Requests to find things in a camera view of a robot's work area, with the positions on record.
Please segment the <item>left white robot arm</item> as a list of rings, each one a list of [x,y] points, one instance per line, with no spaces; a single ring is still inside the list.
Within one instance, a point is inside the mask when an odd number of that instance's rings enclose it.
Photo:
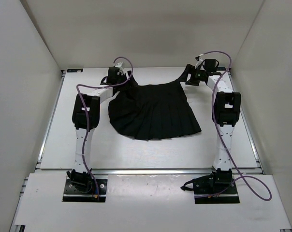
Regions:
[[[100,121],[101,104],[112,98],[121,87],[128,87],[133,70],[125,71],[123,63],[114,63],[99,87],[76,86],[77,95],[72,122],[76,133],[74,167],[67,175],[81,192],[98,189],[98,183],[87,163],[90,160],[92,136]]]

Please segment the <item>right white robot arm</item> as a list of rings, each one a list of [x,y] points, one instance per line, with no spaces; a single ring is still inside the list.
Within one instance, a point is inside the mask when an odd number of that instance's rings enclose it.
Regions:
[[[190,79],[187,85],[198,86],[205,82],[212,90],[212,120],[217,131],[217,153],[209,177],[208,189],[220,193],[233,181],[231,146],[234,128],[240,118],[241,94],[233,91],[217,72],[216,59],[196,57],[195,66],[189,66]]]

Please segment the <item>black pleated skirt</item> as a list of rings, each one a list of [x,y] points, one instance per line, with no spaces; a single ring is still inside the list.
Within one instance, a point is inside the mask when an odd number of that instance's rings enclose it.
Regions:
[[[202,131],[179,80],[139,85],[131,77],[109,102],[110,124],[136,140],[162,140]]]

